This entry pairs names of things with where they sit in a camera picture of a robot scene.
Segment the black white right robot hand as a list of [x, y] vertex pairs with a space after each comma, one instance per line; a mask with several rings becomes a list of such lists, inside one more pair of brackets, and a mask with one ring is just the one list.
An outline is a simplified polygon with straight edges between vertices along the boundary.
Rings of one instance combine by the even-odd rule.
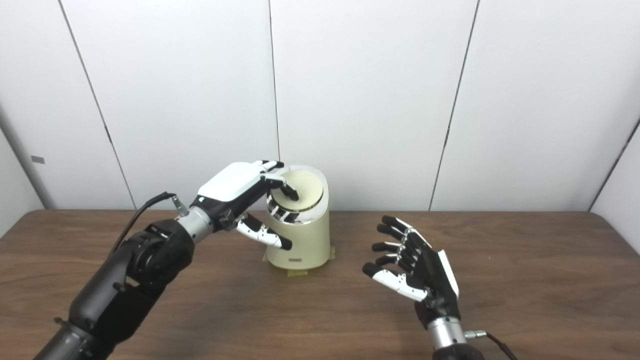
[[381, 218], [377, 232], [393, 237], [371, 246], [385, 252], [362, 271], [372, 280], [414, 301], [421, 324], [438, 319], [462, 319], [458, 305], [459, 287], [445, 250], [435, 250], [423, 235], [402, 219]]

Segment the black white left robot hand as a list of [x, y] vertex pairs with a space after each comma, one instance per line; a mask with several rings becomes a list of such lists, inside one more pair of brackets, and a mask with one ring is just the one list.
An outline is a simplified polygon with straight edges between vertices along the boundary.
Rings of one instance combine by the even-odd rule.
[[260, 160], [233, 162], [208, 180], [198, 190], [190, 207], [208, 216], [212, 232], [236, 230], [249, 239], [290, 251], [293, 242], [277, 234], [247, 210], [272, 190], [293, 201], [299, 200], [297, 189], [273, 171], [284, 168], [281, 161]]

